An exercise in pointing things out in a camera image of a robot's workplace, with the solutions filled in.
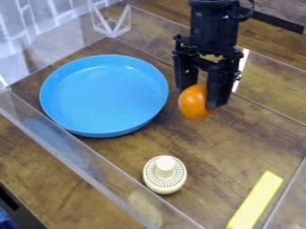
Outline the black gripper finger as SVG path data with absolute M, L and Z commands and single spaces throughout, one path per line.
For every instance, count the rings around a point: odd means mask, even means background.
M 210 67 L 208 78 L 208 108 L 217 108 L 229 103 L 233 85 L 241 77 L 237 69 L 226 69 L 218 65 Z
M 198 83 L 198 69 L 188 56 L 174 56 L 176 86 L 180 93 Z

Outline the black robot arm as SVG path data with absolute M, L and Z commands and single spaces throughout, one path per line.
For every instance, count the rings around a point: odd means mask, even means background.
M 225 106 L 240 79 L 244 52 L 236 49 L 238 0 L 189 0 L 190 34 L 177 34 L 173 52 L 176 86 L 180 92 L 198 83 L 198 72 L 209 74 L 206 108 Z

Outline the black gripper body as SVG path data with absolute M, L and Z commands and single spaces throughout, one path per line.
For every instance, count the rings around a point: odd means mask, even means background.
M 205 71 L 213 63 L 202 55 L 221 56 L 217 66 L 237 72 L 244 53 L 234 47 L 238 39 L 240 5 L 192 5 L 189 36 L 176 35 L 174 64 L 177 72 Z

